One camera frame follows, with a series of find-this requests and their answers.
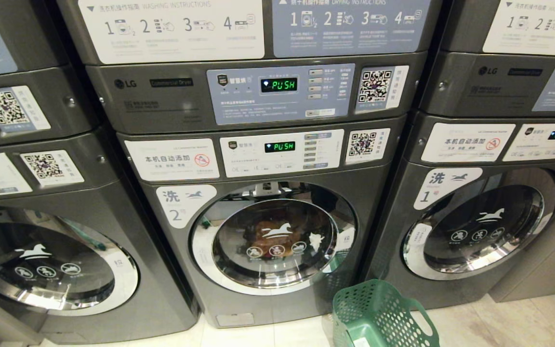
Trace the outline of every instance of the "washing machine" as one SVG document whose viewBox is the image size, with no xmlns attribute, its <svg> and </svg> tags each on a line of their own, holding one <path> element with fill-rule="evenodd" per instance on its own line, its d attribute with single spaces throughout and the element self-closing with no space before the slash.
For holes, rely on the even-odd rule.
<svg viewBox="0 0 555 347">
<path fill-rule="evenodd" d="M 555 117 L 555 0 L 455 0 L 420 108 Z"/>
<path fill-rule="evenodd" d="M 127 134 L 399 117 L 440 3 L 58 2 L 109 120 Z"/>
<path fill-rule="evenodd" d="M 419 111 L 364 273 L 426 309 L 476 301 L 554 218 L 555 117 Z"/>
<path fill-rule="evenodd" d="M 223 328 L 331 312 L 356 281 L 404 120 L 118 137 Z"/>
<path fill-rule="evenodd" d="M 188 329 L 168 265 L 102 129 L 0 147 L 0 307 L 59 344 Z"/>
<path fill-rule="evenodd" d="M 0 145 L 88 132 L 100 119 L 70 65 L 0 75 Z"/>
<path fill-rule="evenodd" d="M 0 0 L 0 74 L 68 64 L 42 0 Z"/>
</svg>

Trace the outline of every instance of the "plastic basket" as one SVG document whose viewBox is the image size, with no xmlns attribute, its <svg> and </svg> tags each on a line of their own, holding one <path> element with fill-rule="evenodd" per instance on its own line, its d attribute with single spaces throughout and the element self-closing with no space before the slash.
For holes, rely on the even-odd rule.
<svg viewBox="0 0 555 347">
<path fill-rule="evenodd" d="M 412 307 L 432 328 L 431 336 L 412 318 Z M 337 292 L 333 298 L 333 343 L 335 347 L 440 347 L 438 331 L 419 301 L 404 298 L 382 280 Z"/>
</svg>

